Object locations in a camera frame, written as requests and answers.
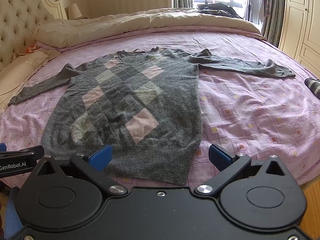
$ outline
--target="beige pillow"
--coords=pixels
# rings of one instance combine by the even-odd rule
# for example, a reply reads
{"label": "beige pillow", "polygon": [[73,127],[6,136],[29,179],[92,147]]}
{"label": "beige pillow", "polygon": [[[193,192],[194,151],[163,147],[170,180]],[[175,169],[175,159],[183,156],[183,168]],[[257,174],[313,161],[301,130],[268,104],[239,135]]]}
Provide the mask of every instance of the beige pillow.
{"label": "beige pillow", "polygon": [[49,60],[49,56],[36,51],[17,57],[0,71],[0,116],[12,97],[18,94],[28,79]]}

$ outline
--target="headboard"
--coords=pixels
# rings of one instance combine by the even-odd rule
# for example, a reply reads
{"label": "headboard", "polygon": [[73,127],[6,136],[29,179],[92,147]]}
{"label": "headboard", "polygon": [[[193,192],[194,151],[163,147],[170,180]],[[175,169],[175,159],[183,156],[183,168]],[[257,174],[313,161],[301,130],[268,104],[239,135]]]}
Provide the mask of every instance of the headboard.
{"label": "headboard", "polygon": [[38,25],[55,18],[67,19],[61,0],[0,0],[0,70],[11,62],[14,52],[25,53],[34,44]]}

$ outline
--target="lamp shade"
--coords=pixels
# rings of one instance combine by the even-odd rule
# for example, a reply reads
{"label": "lamp shade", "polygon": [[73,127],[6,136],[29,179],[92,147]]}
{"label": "lamp shade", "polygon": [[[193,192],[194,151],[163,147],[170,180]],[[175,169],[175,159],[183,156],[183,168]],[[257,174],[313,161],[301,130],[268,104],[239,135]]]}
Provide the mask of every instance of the lamp shade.
{"label": "lamp shade", "polygon": [[75,20],[82,17],[82,13],[76,3],[68,6],[69,20]]}

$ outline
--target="pink bed sheet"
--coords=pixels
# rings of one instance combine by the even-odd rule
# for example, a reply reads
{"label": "pink bed sheet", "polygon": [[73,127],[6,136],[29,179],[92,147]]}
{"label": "pink bed sheet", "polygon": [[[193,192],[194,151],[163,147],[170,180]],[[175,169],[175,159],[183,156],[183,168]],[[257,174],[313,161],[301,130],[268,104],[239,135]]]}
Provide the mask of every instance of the pink bed sheet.
{"label": "pink bed sheet", "polygon": [[[304,85],[313,76],[290,57],[265,42],[239,34],[170,32],[138,35],[104,41],[63,52],[39,70],[26,84],[32,86],[57,74],[66,63],[83,62],[118,50],[148,50],[161,46],[201,51],[266,62],[272,59],[292,69],[296,77],[271,79],[227,71],[201,69],[199,102],[203,137],[193,159],[187,185],[194,187],[219,173],[208,159],[208,149],[217,143],[234,153],[255,159],[278,155],[299,184],[320,173],[320,101]],[[8,150],[41,144],[46,123],[66,86],[7,108],[0,119],[0,142]],[[28,174],[2,179],[20,187]],[[115,178],[126,187],[170,186],[135,178]]]}

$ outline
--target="wardrobe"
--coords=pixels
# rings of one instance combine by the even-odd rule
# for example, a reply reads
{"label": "wardrobe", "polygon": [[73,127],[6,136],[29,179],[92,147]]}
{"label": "wardrobe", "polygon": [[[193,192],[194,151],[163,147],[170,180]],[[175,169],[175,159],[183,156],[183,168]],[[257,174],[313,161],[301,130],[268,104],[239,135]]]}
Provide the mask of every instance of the wardrobe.
{"label": "wardrobe", "polygon": [[320,78],[320,0],[286,0],[279,49]]}

